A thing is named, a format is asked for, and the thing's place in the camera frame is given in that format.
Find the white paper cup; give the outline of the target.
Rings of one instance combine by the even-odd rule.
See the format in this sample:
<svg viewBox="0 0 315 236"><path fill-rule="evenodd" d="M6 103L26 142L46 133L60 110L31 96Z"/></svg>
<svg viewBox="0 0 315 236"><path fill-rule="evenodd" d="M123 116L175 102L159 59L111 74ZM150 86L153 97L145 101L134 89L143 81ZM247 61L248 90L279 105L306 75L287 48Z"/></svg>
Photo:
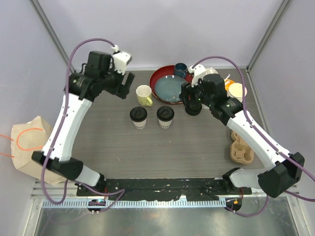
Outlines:
<svg viewBox="0 0 315 236"><path fill-rule="evenodd" d="M147 120L143 120L143 121L133 121L133 124L134 126L137 128L137 129L143 129L145 128L146 126L146 123L147 123Z"/></svg>
<svg viewBox="0 0 315 236"><path fill-rule="evenodd" d="M170 127L171 123L172 123L172 120L168 120L168 121L163 121L163 120L158 120L161 128L164 128L164 129L167 129Z"/></svg>

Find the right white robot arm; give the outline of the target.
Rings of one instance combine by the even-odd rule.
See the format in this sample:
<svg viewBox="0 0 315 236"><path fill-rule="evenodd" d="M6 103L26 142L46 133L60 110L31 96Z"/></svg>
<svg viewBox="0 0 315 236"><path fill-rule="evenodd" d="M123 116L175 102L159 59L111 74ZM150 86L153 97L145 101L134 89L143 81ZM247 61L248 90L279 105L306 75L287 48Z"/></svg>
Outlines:
<svg viewBox="0 0 315 236"><path fill-rule="evenodd" d="M276 198L301 178L305 158L292 154L275 142L245 111L236 98L227 96L224 80L219 74L208 74L196 84L183 83L179 95L185 111L191 116L200 113L202 106L225 126L235 131L250 146L262 162L263 170L233 169L224 175L222 188L234 194L240 187L260 188Z"/></svg>

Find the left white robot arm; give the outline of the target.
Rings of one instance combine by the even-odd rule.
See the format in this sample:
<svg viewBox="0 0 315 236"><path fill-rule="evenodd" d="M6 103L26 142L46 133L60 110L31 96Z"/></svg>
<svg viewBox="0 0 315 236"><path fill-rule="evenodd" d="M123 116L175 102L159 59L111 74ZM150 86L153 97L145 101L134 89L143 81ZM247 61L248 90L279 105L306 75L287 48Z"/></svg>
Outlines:
<svg viewBox="0 0 315 236"><path fill-rule="evenodd" d="M84 72L72 73L68 93L53 131L41 151L34 151L32 160L43 165L49 157L47 169L62 177L84 183L94 196L105 189L104 175L88 168L72 157L73 144L81 122L94 100L106 91L125 99L135 75L126 74L132 56L127 52L108 54L91 51Z"/></svg>

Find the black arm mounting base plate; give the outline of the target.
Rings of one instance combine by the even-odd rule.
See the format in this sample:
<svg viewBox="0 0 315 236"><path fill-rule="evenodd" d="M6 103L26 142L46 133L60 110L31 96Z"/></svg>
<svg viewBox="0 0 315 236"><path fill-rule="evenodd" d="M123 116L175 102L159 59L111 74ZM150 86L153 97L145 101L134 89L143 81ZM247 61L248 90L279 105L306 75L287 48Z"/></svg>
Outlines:
<svg viewBox="0 0 315 236"><path fill-rule="evenodd" d="M121 201L177 201L185 195L188 201L218 200L221 195L250 195L248 187L231 187L215 178L148 178L107 179L99 192L125 192Z"/></svg>

